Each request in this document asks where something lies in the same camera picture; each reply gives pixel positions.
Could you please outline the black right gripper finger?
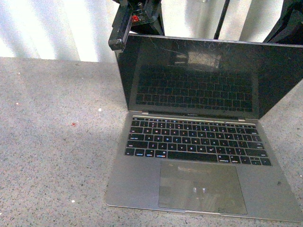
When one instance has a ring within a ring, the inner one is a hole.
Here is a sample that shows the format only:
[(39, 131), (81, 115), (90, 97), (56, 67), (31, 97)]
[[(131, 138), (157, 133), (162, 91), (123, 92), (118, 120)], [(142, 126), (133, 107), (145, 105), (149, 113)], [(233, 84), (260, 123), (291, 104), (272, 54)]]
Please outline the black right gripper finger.
[(131, 20), (113, 23), (113, 29), (108, 40), (108, 45), (112, 51), (122, 51), (125, 49), (131, 24)]
[(265, 43), (303, 44), (303, 1), (284, 0), (281, 15)]

